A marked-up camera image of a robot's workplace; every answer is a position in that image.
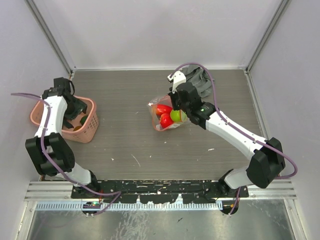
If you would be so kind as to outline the dark green fruit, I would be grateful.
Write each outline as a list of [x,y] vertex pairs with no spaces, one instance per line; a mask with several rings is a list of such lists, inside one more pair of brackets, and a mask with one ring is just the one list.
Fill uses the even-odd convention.
[[83,116],[83,117],[80,119],[80,124],[83,126],[83,125],[86,123],[87,119],[88,119],[88,116],[87,116],[87,115]]

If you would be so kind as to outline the green lime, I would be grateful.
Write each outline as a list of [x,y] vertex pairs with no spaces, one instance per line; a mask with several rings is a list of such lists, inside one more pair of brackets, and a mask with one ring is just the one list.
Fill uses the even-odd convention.
[[172,110],[170,112],[170,118],[173,122],[185,122],[187,120],[187,115],[182,110]]

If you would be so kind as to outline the pink plastic basket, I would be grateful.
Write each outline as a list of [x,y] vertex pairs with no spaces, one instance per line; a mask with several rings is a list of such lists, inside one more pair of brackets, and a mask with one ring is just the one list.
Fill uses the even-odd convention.
[[[99,126],[99,119],[97,117],[97,104],[91,98],[76,96],[78,99],[82,100],[87,104],[86,113],[81,113],[74,120],[69,120],[73,125],[73,128],[62,127],[62,137],[66,140],[71,140],[79,143],[89,143]],[[88,116],[84,125],[80,124],[80,120],[83,116]],[[81,126],[81,129],[73,131],[76,126]]]

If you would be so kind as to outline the red yellow mango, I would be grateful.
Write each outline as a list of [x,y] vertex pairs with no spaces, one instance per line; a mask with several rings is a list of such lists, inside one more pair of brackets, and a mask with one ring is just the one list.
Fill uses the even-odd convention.
[[155,107],[155,113],[157,116],[161,116],[162,114],[170,114],[173,108],[171,106],[165,104],[157,104]]

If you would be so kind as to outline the clear zip top bag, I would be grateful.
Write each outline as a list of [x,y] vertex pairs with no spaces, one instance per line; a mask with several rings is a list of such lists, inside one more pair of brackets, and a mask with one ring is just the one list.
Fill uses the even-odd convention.
[[168,95],[156,97],[147,104],[156,131],[176,129],[188,121],[182,110],[174,110]]

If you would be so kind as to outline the red apple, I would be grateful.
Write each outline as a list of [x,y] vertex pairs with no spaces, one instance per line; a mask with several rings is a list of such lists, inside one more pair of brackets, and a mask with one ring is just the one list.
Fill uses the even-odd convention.
[[163,129],[170,127],[174,121],[171,119],[170,114],[162,114],[159,119],[160,126]]

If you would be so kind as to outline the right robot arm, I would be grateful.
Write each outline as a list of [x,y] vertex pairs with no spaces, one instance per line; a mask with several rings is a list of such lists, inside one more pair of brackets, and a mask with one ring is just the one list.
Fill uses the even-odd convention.
[[174,110],[183,111],[193,124],[220,136],[249,160],[248,166],[231,169],[218,180],[223,196],[231,197],[244,186],[265,189],[286,167],[278,139],[267,140],[235,123],[214,104],[202,101],[191,83],[173,84],[168,95]]

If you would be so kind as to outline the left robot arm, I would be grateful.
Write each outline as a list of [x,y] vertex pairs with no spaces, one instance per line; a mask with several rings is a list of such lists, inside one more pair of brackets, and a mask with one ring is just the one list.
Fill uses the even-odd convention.
[[89,143],[93,139],[99,125],[97,105],[74,93],[72,81],[59,77],[53,80],[53,87],[36,96],[43,105],[42,116],[34,137],[25,141],[25,148],[38,174],[64,178],[76,191],[82,187],[88,198],[95,198],[101,190],[97,178],[76,163],[67,141]]

